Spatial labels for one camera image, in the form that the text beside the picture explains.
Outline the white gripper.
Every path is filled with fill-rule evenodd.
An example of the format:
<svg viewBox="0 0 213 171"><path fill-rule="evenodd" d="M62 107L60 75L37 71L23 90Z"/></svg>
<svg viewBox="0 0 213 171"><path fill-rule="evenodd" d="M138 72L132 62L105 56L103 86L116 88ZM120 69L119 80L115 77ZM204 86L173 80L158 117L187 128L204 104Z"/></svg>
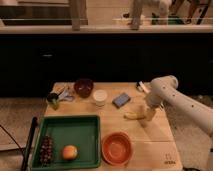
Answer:
<svg viewBox="0 0 213 171"><path fill-rule="evenodd" d="M145 97L147 105L143 105L141 107L140 117L142 119L146 119L147 121L151 121L156 114L156 110L154 108L158 108L162 99L153 92L149 92Z"/></svg>

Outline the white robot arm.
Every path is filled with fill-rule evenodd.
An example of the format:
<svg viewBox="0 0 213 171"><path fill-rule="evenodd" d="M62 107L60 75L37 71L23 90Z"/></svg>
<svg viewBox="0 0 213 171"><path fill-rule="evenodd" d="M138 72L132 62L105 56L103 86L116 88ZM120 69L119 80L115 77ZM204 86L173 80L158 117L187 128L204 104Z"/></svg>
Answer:
<svg viewBox="0 0 213 171"><path fill-rule="evenodd" d="M213 109L180 93L177 90L178 80L172 75L154 78L149 88L142 81L139 82L139 86L146 93L143 114L147 120L151 121L154 111L166 101L187 115L211 138L212 145L205 171L213 171Z"/></svg>

